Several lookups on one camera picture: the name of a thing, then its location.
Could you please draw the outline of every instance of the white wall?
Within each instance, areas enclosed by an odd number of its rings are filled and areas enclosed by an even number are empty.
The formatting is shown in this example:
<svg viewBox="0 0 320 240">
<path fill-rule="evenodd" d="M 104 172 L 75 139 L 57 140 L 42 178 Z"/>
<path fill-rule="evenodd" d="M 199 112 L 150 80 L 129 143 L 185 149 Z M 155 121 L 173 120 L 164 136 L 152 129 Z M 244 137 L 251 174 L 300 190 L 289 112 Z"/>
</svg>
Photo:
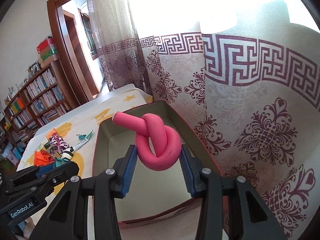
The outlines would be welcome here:
<svg viewBox="0 0 320 240">
<path fill-rule="evenodd" d="M 15 0 L 0 22 L 0 102 L 8 87 L 20 84 L 38 59 L 36 47 L 51 29 L 47 0 Z"/>
</svg>

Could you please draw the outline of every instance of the sheer curtain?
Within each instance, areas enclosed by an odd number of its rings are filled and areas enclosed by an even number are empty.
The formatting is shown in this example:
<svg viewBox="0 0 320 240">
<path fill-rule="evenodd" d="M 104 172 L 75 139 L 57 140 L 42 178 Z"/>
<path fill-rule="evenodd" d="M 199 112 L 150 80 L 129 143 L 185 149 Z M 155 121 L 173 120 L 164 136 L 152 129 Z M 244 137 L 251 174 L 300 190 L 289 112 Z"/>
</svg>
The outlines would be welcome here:
<svg viewBox="0 0 320 240">
<path fill-rule="evenodd" d="M 128 0 L 87 0 L 109 90 L 133 83 L 152 94 Z"/>
<path fill-rule="evenodd" d="M 154 98 L 298 239 L 320 205 L 320 34 L 308 10 L 300 0 L 129 1 Z"/>
</svg>

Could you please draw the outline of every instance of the wooden door frame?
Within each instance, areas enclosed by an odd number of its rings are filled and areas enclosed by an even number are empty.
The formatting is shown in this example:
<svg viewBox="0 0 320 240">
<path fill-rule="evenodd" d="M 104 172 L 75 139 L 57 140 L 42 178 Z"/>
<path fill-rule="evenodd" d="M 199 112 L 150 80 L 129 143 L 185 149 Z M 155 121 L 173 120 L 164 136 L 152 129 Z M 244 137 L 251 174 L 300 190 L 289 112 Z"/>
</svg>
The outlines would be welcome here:
<svg viewBox="0 0 320 240">
<path fill-rule="evenodd" d="M 62 68 L 73 93 L 81 105 L 92 100 L 92 94 L 80 69 L 68 35 L 62 5 L 71 0 L 48 0 L 48 16 L 52 36 L 57 44 Z"/>
<path fill-rule="evenodd" d="M 89 68 L 88 62 L 87 62 L 86 57 L 84 55 L 82 45 L 79 40 L 75 16 L 72 13 L 69 13 L 65 10 L 62 10 L 62 12 L 63 12 L 64 18 L 65 18 L 65 22 L 66 22 L 66 26 L 67 26 L 67 30 L 68 30 L 68 36 L 69 36 L 69 39 L 71 40 L 73 52 L 76 55 L 81 72 L 84 76 L 84 79 L 86 80 L 86 83 L 87 83 L 89 89 L 90 89 L 91 95 L 92 96 L 97 95 L 99 93 L 99 90 L 98 90 L 97 85 L 93 79 L 91 70 Z M 73 37 L 73 39 L 71 39 L 69 27 L 71 27 L 75 31 L 76 35 Z"/>
</svg>

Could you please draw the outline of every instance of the bedsheet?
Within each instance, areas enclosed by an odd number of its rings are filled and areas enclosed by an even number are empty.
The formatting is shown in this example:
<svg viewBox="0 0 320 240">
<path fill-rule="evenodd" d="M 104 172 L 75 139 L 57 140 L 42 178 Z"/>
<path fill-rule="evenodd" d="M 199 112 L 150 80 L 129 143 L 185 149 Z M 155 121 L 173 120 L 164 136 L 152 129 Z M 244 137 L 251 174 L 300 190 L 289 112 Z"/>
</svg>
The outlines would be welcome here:
<svg viewBox="0 0 320 240">
<path fill-rule="evenodd" d="M 93 130 L 90 140 L 79 150 L 74 152 L 74 156 L 72 157 L 72 161 L 76 162 L 79 166 L 79 176 L 82 178 L 92 176 L 94 148 L 99 124 L 105 119 L 111 118 L 113 113 L 117 111 L 125 111 L 149 102 L 152 102 L 152 96 L 137 88 L 130 89 L 102 102 L 98 106 L 71 117 L 66 122 L 55 127 L 58 133 L 65 139 L 67 143 L 69 143 L 70 146 L 74 146 L 79 142 L 78 136 L 76 136 L 77 134 L 89 134 Z M 21 170 L 33 165 L 34 151 L 41 143 L 47 142 L 46 134 L 47 133 L 40 134 L 30 140 L 17 170 Z M 48 202 L 46 207 L 49 206 L 51 201 L 62 187 L 63 184 L 56 186 L 54 192 L 46 198 L 46 201 Z M 46 207 L 32 216 L 35 224 L 45 212 Z M 90 228 L 93 228 L 92 218 L 92 201 L 89 201 L 89 231 L 91 231 Z"/>
</svg>

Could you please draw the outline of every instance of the pink knotted rope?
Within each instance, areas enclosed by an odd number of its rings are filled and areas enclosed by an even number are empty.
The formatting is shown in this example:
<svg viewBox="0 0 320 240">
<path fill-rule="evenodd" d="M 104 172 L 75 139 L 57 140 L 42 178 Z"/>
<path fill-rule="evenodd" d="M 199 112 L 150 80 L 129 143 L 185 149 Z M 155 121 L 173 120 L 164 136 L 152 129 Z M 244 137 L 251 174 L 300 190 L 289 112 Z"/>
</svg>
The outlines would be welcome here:
<svg viewBox="0 0 320 240">
<path fill-rule="evenodd" d="M 156 114 L 145 114 L 142 118 L 116 112 L 112 120 L 115 124 L 136 132 L 136 146 L 141 162 L 154 171 L 164 171 L 178 160 L 181 151 L 181 139 L 177 131 L 164 125 Z M 149 145 L 151 138 L 156 156 Z"/>
</svg>

